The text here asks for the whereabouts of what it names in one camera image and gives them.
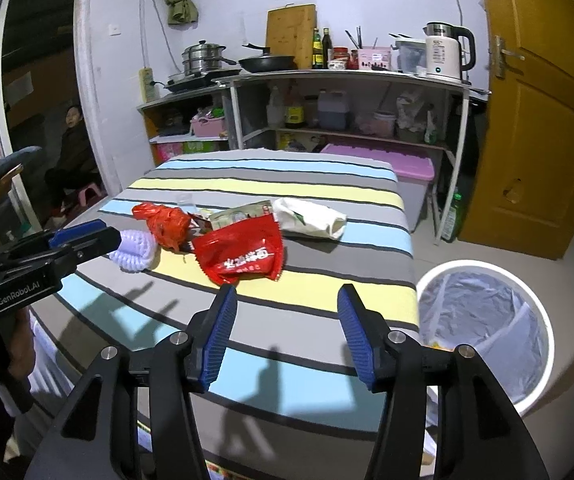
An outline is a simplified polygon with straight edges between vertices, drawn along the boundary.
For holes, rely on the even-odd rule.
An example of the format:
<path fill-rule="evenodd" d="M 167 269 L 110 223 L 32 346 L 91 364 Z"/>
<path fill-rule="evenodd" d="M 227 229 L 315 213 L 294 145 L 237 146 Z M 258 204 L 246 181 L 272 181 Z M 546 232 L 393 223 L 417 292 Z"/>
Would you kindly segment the left hand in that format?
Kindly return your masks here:
<path fill-rule="evenodd" d="M 30 310 L 17 310 L 14 331 L 7 342 L 10 352 L 9 373 L 20 382 L 29 377 L 35 366 L 35 350 L 31 327 Z"/>

